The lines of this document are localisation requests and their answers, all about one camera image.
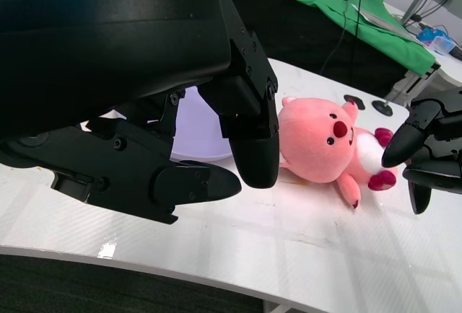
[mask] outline red nose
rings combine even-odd
[[[348,129],[345,125],[345,123],[341,121],[337,121],[334,124],[334,135],[337,138],[343,138],[346,134],[348,133]]]

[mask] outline dark floor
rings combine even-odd
[[[260,299],[195,283],[0,255],[0,312],[262,313]]]

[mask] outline black round base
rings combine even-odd
[[[391,109],[390,105],[385,105],[385,103],[381,100],[374,100],[372,102],[372,106],[382,115],[388,117],[393,116],[393,110]]]

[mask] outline white tabletop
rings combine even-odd
[[[363,99],[357,125],[396,130],[375,97],[271,61],[283,96]],[[218,162],[236,172],[232,159]],[[459,312],[462,198],[435,194],[411,211],[406,181],[363,190],[357,210],[333,185],[294,184],[282,170],[270,190],[177,207],[172,226],[88,206],[49,188],[44,169],[0,166],[0,253],[107,265],[181,278],[325,312]]]

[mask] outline plush toy face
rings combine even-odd
[[[284,98],[279,113],[282,156],[296,175],[312,182],[332,182],[351,162],[356,139],[354,119],[328,100]]]

